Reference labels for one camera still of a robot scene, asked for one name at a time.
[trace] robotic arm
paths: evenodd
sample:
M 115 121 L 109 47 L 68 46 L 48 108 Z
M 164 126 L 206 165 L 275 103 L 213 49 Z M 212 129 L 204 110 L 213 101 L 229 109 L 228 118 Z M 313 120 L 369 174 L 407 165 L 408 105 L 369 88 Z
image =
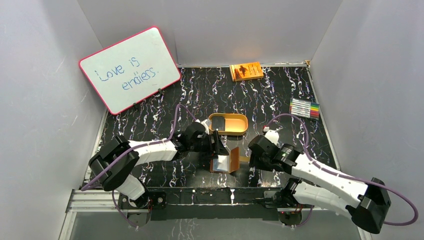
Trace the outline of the robotic arm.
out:
M 99 178 L 103 190 L 118 191 L 128 196 L 137 207 L 143 208 L 148 204 L 151 195 L 143 182 L 130 174 L 135 166 L 155 161 L 180 160 L 189 152 L 203 153 L 205 159 L 229 155 L 218 132 L 209 133 L 208 121 L 193 122 L 185 131 L 175 132 L 169 141 L 166 139 L 147 142 L 127 141 L 122 136 L 116 136 L 90 159 L 88 165 L 97 176 L 123 152 L 145 144 L 143 147 L 130 151 Z
M 274 130 L 256 136 L 248 145 L 251 150 L 249 165 L 265 171 L 285 172 L 320 187 L 290 178 L 280 192 L 264 193 L 265 205 L 289 203 L 319 206 L 351 218 L 365 231 L 373 234 L 380 232 L 391 205 L 387 190 L 327 173 L 323 169 L 346 175 L 318 161 L 310 161 L 302 149 L 289 144 L 278 147 L 278 139 L 279 135 Z M 377 178 L 371 181 L 384 185 Z

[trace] whiteboard clip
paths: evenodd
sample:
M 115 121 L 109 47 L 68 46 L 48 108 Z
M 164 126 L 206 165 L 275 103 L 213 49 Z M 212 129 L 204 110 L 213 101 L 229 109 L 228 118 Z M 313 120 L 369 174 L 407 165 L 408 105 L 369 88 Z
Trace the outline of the whiteboard clip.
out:
M 140 106 L 136 102 L 132 104 L 132 107 L 135 109 L 136 112 L 140 110 Z

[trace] orange book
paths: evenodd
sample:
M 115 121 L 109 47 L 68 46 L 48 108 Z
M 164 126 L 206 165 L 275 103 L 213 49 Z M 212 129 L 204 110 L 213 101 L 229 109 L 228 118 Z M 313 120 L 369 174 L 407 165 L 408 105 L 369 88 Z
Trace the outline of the orange book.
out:
M 264 77 L 261 64 L 259 62 L 249 62 L 242 64 L 230 65 L 231 78 L 233 82 L 260 79 Z

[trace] yellow tray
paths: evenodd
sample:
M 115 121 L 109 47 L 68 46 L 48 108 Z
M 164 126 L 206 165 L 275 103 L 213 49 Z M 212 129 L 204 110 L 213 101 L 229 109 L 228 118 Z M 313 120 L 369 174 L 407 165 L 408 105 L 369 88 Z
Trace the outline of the yellow tray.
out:
M 224 117 L 225 118 L 225 130 L 218 131 L 219 135 L 232 135 L 241 136 L 248 130 L 248 118 L 239 113 L 212 113 L 209 116 L 209 120 L 212 121 L 212 117 Z M 209 125 L 209 130 L 213 131 L 212 124 Z

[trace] table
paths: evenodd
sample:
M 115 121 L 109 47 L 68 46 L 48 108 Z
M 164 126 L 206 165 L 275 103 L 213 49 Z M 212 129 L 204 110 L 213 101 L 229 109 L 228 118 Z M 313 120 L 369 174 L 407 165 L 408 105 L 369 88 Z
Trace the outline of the table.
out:
M 264 77 L 258 80 L 233 82 L 228 67 L 181 68 L 181 81 L 165 88 L 163 95 L 151 96 L 134 108 L 119 115 L 108 114 L 99 147 L 115 135 L 128 140 L 151 141 L 167 138 L 171 132 L 175 106 L 184 104 L 196 118 L 204 120 L 212 113 L 246 115 L 248 130 L 240 137 L 222 136 L 230 150 L 240 147 L 240 155 L 249 156 L 249 142 L 262 134 L 263 126 L 274 116 L 289 112 L 290 99 L 316 102 L 306 67 L 263 67 Z M 177 130 L 183 130 L 193 120 L 181 110 Z M 311 143 L 309 153 L 318 161 L 336 167 L 321 118 L 304 118 Z M 303 144 L 305 130 L 291 117 L 281 117 L 271 125 L 279 131 L 279 143 Z M 239 188 L 257 191 L 261 188 L 284 187 L 289 174 L 262 171 L 240 163 L 231 174 L 210 173 L 210 161 L 198 159 L 195 153 L 179 161 L 157 161 L 139 165 L 132 174 L 152 189 L 221 189 Z

